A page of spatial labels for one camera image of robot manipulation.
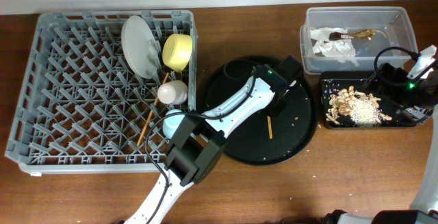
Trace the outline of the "grey round plate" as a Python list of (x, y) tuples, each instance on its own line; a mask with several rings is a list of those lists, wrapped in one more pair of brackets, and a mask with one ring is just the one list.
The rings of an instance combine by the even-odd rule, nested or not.
[(131, 16), (122, 28), (123, 54), (130, 69), (138, 76), (150, 79), (157, 72), (157, 45), (150, 27), (140, 16)]

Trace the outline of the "white rice pile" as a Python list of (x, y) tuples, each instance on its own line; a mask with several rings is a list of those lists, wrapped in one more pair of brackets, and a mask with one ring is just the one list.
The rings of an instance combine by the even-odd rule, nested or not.
[(372, 127), (381, 124), (378, 103), (370, 99), (354, 99), (348, 102), (350, 117), (357, 126)]

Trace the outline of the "wooden chopstick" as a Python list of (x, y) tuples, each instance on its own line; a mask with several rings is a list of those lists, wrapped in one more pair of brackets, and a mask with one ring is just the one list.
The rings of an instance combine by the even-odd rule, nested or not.
[(268, 122), (268, 136), (269, 136), (269, 139), (272, 140), (273, 139), (273, 132), (272, 132), (272, 121), (271, 121), (270, 116), (267, 116), (267, 122)]
[[(158, 90), (158, 88), (162, 85), (162, 84), (165, 84), (166, 82), (167, 82), (167, 79), (168, 79), (168, 77), (169, 77), (169, 72), (167, 72), (166, 73), (166, 75), (165, 75), (165, 77), (164, 77), (164, 80), (162, 81), (162, 83), (157, 87), (157, 90)], [(143, 129), (142, 129), (142, 132), (141, 132), (141, 134), (140, 134), (140, 137), (139, 137), (139, 139), (138, 139), (138, 141), (137, 141), (137, 146), (140, 146), (141, 144), (142, 144), (142, 140), (143, 140), (143, 138), (144, 138), (144, 135), (145, 135), (145, 133), (146, 133), (146, 130), (147, 130), (147, 128), (148, 128), (148, 126), (149, 126), (149, 123), (150, 123), (150, 120), (151, 120), (151, 118), (152, 118), (152, 115), (153, 115), (153, 108), (156, 108), (156, 105), (157, 105), (157, 103), (158, 103), (158, 101), (159, 101), (159, 98), (158, 98), (158, 94), (156, 95), (156, 97), (155, 97), (155, 100), (154, 100), (154, 102), (153, 102), (153, 104), (150, 106), (150, 110), (149, 110), (149, 115), (147, 116), (147, 119), (146, 119), (146, 123), (144, 124), (144, 127), (143, 127)]]

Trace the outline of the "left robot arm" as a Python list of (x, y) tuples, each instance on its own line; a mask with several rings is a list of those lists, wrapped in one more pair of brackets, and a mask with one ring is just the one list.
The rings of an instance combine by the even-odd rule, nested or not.
[(203, 181), (216, 166), (227, 138), (254, 113), (284, 104), (289, 87), (303, 74), (302, 64), (292, 56), (274, 68), (253, 67), (251, 77), (226, 101), (202, 114), (179, 112), (182, 120), (166, 150), (160, 176), (128, 223), (161, 223), (184, 191)]

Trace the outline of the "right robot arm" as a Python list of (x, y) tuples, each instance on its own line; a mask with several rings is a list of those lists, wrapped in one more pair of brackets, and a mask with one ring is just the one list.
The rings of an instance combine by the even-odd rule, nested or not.
[[(403, 51), (415, 61), (413, 68), (406, 72), (390, 64), (378, 65), (381, 55), (388, 51)], [(365, 87), (382, 94), (405, 112), (424, 110), (421, 117), (414, 116), (409, 123), (418, 125), (432, 120), (433, 131), (426, 158), (426, 167), (420, 189), (406, 210), (381, 210), (373, 217), (357, 216), (343, 210), (328, 213), (324, 223), (334, 224), (376, 224), (437, 222), (437, 47), (431, 45), (419, 53), (402, 47), (388, 47), (380, 51), (374, 59), (374, 72)]]

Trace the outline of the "white tissue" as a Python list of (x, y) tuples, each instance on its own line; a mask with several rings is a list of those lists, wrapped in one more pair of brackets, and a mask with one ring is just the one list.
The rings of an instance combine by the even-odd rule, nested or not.
[(355, 59), (356, 50), (352, 45), (351, 39), (329, 40), (329, 35), (334, 32), (345, 34), (347, 30), (338, 27), (312, 29), (310, 31), (310, 39), (315, 41), (312, 48), (313, 53), (316, 55), (322, 54), (324, 57), (329, 58), (341, 58), (339, 60), (341, 63), (346, 62), (345, 58), (352, 58), (349, 62), (355, 66), (359, 66), (359, 63)]

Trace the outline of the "yellow bowl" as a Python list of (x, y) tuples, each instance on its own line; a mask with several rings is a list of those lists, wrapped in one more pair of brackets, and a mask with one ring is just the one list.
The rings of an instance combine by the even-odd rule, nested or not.
[(188, 65), (192, 56), (193, 42), (189, 35), (172, 34), (164, 44), (162, 57), (170, 69), (181, 72)]

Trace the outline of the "brown food scraps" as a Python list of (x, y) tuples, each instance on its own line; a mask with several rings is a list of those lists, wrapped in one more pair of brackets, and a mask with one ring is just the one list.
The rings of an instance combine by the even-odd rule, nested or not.
[(340, 122), (341, 118), (349, 118), (351, 107), (348, 105), (350, 100), (354, 99), (370, 99), (376, 101), (378, 103), (378, 111), (380, 115), (381, 124), (383, 121), (391, 121), (392, 117), (384, 114), (379, 105), (379, 101), (381, 98), (375, 97), (373, 94), (366, 94), (364, 92), (360, 92), (354, 89), (354, 86), (350, 86), (349, 88), (343, 88), (339, 90), (336, 94), (331, 92), (331, 95), (328, 99), (329, 108), (326, 111), (325, 117), (326, 121), (331, 122), (335, 125), (343, 125), (344, 123)]

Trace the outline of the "gold snack wrapper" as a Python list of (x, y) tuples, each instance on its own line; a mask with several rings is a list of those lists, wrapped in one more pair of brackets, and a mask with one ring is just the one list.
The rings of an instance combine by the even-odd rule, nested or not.
[(355, 33), (333, 32), (333, 33), (329, 34), (328, 39), (330, 41), (351, 40), (351, 39), (360, 39), (360, 38), (367, 38), (368, 40), (371, 40), (376, 32), (377, 32), (376, 29), (365, 29), (365, 30), (362, 30), (360, 32), (355, 32)]

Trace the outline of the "blue plastic cup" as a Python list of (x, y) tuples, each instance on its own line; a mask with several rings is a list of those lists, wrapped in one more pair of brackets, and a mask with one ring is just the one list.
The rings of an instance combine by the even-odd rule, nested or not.
[(163, 122), (162, 131), (168, 139), (171, 139), (176, 132), (178, 126), (182, 122), (184, 115), (169, 116)]

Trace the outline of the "pink plastic cup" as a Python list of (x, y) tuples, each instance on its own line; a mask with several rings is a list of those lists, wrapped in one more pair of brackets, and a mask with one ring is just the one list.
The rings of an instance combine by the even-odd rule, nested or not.
[(167, 82), (159, 87), (157, 96), (164, 104), (180, 105), (188, 99), (188, 86), (181, 80)]

